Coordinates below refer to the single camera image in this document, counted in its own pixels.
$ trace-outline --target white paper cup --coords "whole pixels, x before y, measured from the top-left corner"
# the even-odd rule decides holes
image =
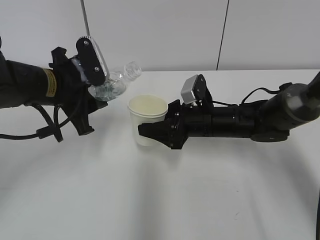
[[[166,101],[153,95],[138,95],[129,101],[128,108],[136,142],[142,146],[152,146],[159,143],[151,138],[140,136],[138,126],[163,121],[168,112]]]

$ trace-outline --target white tabletop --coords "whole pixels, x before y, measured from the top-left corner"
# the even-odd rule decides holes
[[[144,72],[93,113],[95,132],[0,140],[0,239],[313,240],[320,183],[320,119],[281,143],[189,138],[183,150],[142,148],[127,102],[150,93],[180,99],[203,74],[213,98],[239,103],[258,87],[308,83],[317,70]],[[250,100],[270,98],[257,92]],[[31,107],[1,109],[0,132],[31,134],[44,121]]]

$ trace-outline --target clear plastic bottle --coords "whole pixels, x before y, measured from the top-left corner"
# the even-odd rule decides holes
[[[142,74],[139,65],[133,61],[124,67],[117,67],[110,71],[110,78],[101,86],[89,87],[89,93],[97,100],[109,102],[123,94],[131,82]]]

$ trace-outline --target bottle neck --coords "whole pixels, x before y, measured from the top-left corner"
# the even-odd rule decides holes
[[[123,74],[128,81],[133,82],[141,76],[142,69],[133,61],[124,66]]]

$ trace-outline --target cup rim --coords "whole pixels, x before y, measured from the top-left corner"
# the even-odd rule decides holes
[[[166,105],[165,111],[162,112],[162,113],[158,113],[158,114],[146,114],[146,115],[134,111],[134,110],[130,107],[130,102],[131,102],[134,98],[139,97],[139,96],[151,96],[151,97],[153,97],[153,98],[157,98],[157,99],[163,101],[163,102],[165,103],[165,105]],[[165,100],[163,100],[162,98],[160,98],[160,97],[158,97],[158,96],[155,96],[155,95],[152,95],[152,94],[140,94],[140,95],[137,95],[137,96],[131,98],[130,101],[128,102],[128,104],[127,104],[127,107],[128,107],[128,109],[129,109],[130,113],[132,113],[133,115],[136,115],[136,116],[139,116],[139,117],[143,117],[143,118],[151,118],[151,119],[152,119],[152,118],[162,117],[162,116],[166,115],[167,112],[168,112],[168,103],[167,103]]]

